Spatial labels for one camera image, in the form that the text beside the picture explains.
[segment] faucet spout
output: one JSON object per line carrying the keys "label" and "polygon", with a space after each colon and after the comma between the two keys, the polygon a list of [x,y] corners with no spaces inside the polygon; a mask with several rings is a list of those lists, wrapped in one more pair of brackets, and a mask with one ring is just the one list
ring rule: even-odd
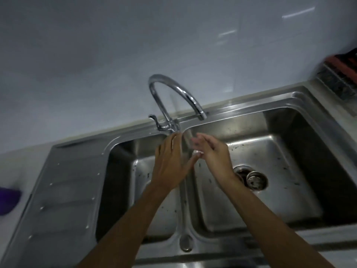
{"label": "faucet spout", "polygon": [[206,113],[203,111],[201,105],[198,103],[198,101],[190,94],[190,92],[188,92],[188,90],[186,88],[184,88],[182,85],[180,85],[178,82],[176,82],[175,80],[172,80],[171,78],[162,75],[162,74],[154,74],[149,78],[148,84],[149,84],[149,89],[150,92],[152,94],[152,96],[154,97],[158,107],[160,108],[161,112],[163,113],[163,116],[166,119],[166,123],[165,125],[161,126],[158,122],[157,119],[154,115],[150,115],[149,118],[155,120],[157,128],[159,131],[163,131],[163,130],[171,130],[173,132],[175,131],[179,131],[180,127],[179,125],[172,120],[172,118],[170,117],[170,115],[168,114],[165,106],[163,105],[163,102],[161,101],[159,95],[156,92],[155,89],[155,83],[156,82],[160,82],[164,85],[167,85],[169,87],[171,87],[173,90],[176,91],[176,93],[178,93],[181,97],[183,97],[189,104],[190,106],[193,108],[194,112],[196,113],[197,117],[199,118],[199,120],[204,120],[207,118]]}

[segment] purple bowl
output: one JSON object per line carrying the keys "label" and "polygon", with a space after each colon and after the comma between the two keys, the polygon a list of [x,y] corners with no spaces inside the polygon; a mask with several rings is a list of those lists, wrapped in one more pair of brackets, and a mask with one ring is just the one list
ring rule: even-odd
{"label": "purple bowl", "polygon": [[0,187],[0,216],[8,214],[19,203],[21,191]]}

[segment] small sink basin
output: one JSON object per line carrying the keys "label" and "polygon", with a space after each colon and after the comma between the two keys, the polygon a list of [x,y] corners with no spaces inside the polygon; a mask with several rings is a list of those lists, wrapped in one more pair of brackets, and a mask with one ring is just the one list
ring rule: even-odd
{"label": "small sink basin", "polygon": [[[197,132],[228,144],[233,167],[264,174],[267,187],[253,191],[295,230],[357,221],[357,188],[337,159],[291,108],[232,117],[187,129],[183,151],[192,154]],[[186,183],[194,229],[207,237],[247,233],[246,225],[200,159]]]}
{"label": "small sink basin", "polygon": [[[154,135],[116,145],[110,152],[96,228],[99,241],[140,198],[150,183],[155,148],[166,135]],[[173,190],[151,222],[144,243],[166,240],[175,232],[180,196]]]}

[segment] person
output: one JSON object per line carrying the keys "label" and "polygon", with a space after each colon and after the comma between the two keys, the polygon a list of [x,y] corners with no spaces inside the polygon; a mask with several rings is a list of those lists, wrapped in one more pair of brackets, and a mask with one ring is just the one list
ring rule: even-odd
{"label": "person", "polygon": [[237,179],[225,143],[197,133],[191,141],[194,149],[202,153],[194,154],[182,165],[181,136],[174,133],[156,148],[151,183],[77,267],[132,267],[160,204],[185,179],[197,160],[203,158],[272,268],[333,268]]}

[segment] double bowl sink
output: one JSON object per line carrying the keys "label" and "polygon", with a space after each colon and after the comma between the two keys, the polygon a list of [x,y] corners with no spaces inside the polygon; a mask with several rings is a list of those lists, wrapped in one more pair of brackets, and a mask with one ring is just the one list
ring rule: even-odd
{"label": "double bowl sink", "polygon": [[[266,177],[253,193],[308,243],[357,247],[357,146],[305,87],[205,111],[203,121],[177,120],[183,162],[194,152],[191,137],[214,135],[227,143],[234,171]],[[150,122],[54,146],[0,265],[78,263],[140,198],[167,135]],[[258,264],[266,261],[256,241],[202,159],[163,201],[136,256],[138,267]]]}
{"label": "double bowl sink", "polygon": [[[191,137],[197,132],[214,135],[228,145],[234,169],[248,167],[265,175],[267,186],[253,192],[308,242],[341,245],[349,239],[345,228],[357,222],[356,144],[304,87],[208,109],[205,121],[179,121],[184,162],[194,152]],[[155,148],[167,136],[153,134],[117,143],[110,150],[97,240],[150,183]],[[256,247],[244,221],[199,159],[159,207],[137,263],[160,258],[170,263],[187,254],[238,256]]]}

